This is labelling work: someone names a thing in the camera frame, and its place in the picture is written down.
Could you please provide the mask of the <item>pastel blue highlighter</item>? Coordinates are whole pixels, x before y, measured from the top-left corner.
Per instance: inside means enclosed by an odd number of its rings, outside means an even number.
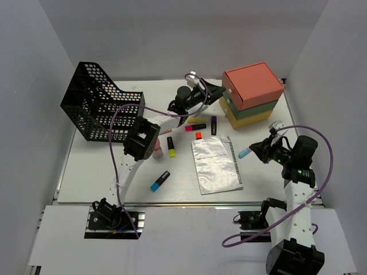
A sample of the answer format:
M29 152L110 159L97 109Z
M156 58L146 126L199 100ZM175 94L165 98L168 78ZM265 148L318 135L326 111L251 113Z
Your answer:
M249 147L247 147L246 149L243 149L242 151L239 152L238 158L242 159L245 156L247 156L248 154L250 154L251 152L252 152L252 150Z

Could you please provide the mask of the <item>coral top drawer box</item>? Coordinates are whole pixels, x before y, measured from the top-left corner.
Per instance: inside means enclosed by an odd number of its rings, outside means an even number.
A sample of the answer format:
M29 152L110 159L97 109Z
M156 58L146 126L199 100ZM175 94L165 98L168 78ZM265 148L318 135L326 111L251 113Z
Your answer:
M280 98L284 85L266 62L224 71L222 85L241 111Z

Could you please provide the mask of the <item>green drawer box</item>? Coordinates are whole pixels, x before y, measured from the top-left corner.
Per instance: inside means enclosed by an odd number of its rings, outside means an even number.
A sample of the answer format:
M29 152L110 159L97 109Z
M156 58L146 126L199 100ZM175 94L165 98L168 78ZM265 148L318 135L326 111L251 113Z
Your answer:
M257 115L259 113L271 111L278 103L278 100L274 100L247 109L238 110L230 98L223 96L223 99L225 103L227 103L229 109L237 120Z

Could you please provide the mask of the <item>pink glue bottle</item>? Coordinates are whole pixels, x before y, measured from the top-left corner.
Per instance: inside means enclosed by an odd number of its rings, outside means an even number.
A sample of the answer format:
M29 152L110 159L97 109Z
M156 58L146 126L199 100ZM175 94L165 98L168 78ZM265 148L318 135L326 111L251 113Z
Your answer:
M156 144L155 144L155 147L154 147L152 156L154 158L160 158L160 157L163 156L163 152L162 152L162 148L161 148L161 143L160 143L160 140L159 139L157 139L157 141L156 141Z

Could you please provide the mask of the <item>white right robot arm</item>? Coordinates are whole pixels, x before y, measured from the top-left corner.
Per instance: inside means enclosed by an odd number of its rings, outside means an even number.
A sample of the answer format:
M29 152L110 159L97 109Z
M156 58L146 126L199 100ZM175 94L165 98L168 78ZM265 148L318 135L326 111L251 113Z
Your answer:
M292 149L283 147L281 138L270 136L249 146L263 162L283 167L286 201L268 198L261 205L260 224L270 230L272 248L266 260L267 274L318 274L325 263L317 250L311 223L311 203L315 174L312 157L318 143L299 136Z

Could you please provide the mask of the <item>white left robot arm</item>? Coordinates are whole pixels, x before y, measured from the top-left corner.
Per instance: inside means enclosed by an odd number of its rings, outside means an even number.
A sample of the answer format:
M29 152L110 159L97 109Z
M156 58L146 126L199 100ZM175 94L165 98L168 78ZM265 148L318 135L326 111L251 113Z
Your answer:
M108 131L108 144L115 179L108 197L118 206L124 206L128 188L139 167L153 154L158 136L173 128L180 127L189 116L200 113L203 107L216 102L226 91L224 87L211 84L192 73L186 74L185 79L187 85L177 89L175 99L169 103L165 112L139 104L125 104L115 111ZM127 107L147 109L158 115L150 119L145 119L142 116L135 119L123 141L122 162L117 164L112 148L112 128L117 115Z

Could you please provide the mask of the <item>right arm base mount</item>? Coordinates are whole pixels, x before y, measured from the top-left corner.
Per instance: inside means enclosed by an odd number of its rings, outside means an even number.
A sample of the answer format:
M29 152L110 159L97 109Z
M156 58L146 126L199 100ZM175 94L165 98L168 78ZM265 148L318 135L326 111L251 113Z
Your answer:
M240 229L245 233L245 235L240 237L241 240L269 226L266 221L266 213L269 209L287 210L287 203L278 199L267 198L262 202L259 211L239 211L239 213L233 217L233 223L239 224Z

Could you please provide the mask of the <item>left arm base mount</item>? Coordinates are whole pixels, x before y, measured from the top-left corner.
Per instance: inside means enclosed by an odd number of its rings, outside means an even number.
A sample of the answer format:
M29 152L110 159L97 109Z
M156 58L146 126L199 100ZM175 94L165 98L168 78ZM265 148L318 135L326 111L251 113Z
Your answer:
M139 239L144 213L129 211L126 214L120 206L109 204L105 198L92 202L85 227L85 239Z

